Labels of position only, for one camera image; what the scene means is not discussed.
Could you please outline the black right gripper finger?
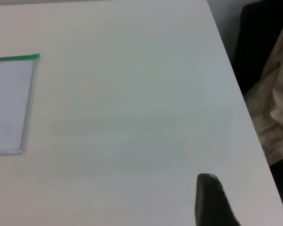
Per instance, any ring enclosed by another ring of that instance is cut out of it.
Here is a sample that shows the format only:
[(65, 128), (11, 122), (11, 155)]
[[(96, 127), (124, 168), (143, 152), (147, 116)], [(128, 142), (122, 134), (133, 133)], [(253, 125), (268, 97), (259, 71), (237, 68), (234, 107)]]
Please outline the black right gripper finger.
[(213, 174), (197, 176), (195, 198), (195, 221), (197, 226), (238, 226), (223, 186)]

